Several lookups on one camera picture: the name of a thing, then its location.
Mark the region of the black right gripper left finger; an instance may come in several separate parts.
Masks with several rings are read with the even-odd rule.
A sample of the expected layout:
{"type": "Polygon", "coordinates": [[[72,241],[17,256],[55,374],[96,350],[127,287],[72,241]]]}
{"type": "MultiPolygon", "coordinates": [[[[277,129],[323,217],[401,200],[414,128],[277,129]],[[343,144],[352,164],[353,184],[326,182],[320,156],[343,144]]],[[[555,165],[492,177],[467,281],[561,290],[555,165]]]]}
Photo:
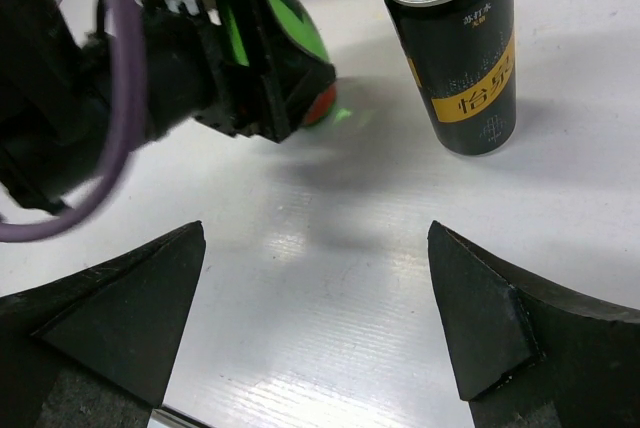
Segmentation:
{"type": "Polygon", "coordinates": [[[2,426],[147,426],[163,405],[204,255],[195,221],[2,297],[2,426]]]}

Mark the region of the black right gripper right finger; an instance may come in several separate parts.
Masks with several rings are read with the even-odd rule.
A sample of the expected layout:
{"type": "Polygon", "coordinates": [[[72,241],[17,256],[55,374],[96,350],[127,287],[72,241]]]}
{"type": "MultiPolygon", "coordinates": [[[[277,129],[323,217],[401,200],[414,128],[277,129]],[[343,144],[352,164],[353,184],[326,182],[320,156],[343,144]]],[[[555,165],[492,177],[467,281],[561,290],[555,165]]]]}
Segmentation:
{"type": "Polygon", "coordinates": [[[428,258],[475,426],[638,426],[638,310],[531,273],[439,222],[428,258]]]}

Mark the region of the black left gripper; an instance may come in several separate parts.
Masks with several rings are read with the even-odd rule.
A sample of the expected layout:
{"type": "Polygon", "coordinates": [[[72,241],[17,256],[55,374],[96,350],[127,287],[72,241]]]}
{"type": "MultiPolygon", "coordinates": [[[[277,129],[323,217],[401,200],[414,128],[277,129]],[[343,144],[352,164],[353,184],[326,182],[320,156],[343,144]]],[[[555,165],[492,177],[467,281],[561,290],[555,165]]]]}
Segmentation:
{"type": "MultiPolygon", "coordinates": [[[[81,48],[74,120],[80,140],[102,143],[110,121],[105,7],[81,48]]],[[[322,121],[336,100],[336,70],[299,0],[229,0],[221,25],[182,7],[141,9],[145,35],[144,133],[148,143],[188,118],[227,136],[280,143],[322,121]]]]}

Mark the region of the green bottle gold cap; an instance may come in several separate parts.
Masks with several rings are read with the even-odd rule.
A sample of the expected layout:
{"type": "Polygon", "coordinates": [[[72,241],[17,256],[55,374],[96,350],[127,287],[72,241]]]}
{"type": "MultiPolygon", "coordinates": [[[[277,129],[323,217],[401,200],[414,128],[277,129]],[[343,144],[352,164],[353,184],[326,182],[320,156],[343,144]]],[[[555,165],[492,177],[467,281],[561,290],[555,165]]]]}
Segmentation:
{"type": "Polygon", "coordinates": [[[215,0],[233,130],[281,142],[323,120],[336,69],[300,0],[215,0]]]}

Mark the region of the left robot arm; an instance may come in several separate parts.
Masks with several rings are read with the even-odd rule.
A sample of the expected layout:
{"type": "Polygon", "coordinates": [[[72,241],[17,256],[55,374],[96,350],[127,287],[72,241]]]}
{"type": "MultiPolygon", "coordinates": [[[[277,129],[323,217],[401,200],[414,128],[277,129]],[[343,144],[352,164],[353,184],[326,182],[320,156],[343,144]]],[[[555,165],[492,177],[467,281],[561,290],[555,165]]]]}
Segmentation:
{"type": "MultiPolygon", "coordinates": [[[[316,123],[336,71],[299,0],[140,0],[147,66],[144,139],[186,119],[275,143],[316,123]]],[[[55,0],[1,0],[1,182],[56,215],[93,176],[111,111],[106,0],[78,45],[55,0]]]]}

